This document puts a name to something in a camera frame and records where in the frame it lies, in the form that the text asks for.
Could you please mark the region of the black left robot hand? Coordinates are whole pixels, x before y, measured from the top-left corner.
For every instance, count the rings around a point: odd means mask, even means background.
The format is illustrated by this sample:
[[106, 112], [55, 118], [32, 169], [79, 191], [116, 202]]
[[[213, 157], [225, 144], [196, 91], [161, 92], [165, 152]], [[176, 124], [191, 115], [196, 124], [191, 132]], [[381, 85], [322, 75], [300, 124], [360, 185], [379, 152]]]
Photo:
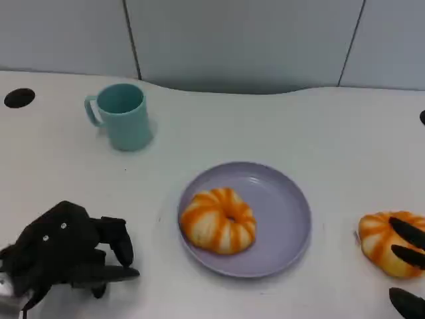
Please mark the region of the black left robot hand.
[[[133, 246], [126, 229], [126, 221], [112, 217], [91, 218], [87, 229], [66, 238], [65, 254], [54, 276], [55, 284], [69, 284], [73, 288], [87, 288], [95, 298], [101, 298], [112, 282], [133, 280], [140, 276], [133, 263]], [[117, 265], [106, 264], [106, 253], [97, 248], [107, 244], [113, 250]]]

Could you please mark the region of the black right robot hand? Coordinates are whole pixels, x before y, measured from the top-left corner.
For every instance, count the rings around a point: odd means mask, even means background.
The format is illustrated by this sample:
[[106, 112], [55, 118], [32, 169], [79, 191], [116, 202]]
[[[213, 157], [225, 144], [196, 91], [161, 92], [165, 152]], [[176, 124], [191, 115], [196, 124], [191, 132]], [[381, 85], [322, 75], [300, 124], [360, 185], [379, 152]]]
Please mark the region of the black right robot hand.
[[[402, 221], [396, 217], [391, 217], [389, 223], [392, 229], [405, 241], [424, 250], [424, 231]], [[400, 245], [392, 245], [391, 251], [402, 261], [409, 265], [424, 270], [424, 253], [414, 251], [412, 249], [402, 247]], [[424, 299], [416, 296], [401, 288], [392, 287], [388, 290], [391, 304], [396, 311], [406, 319], [424, 318]]]

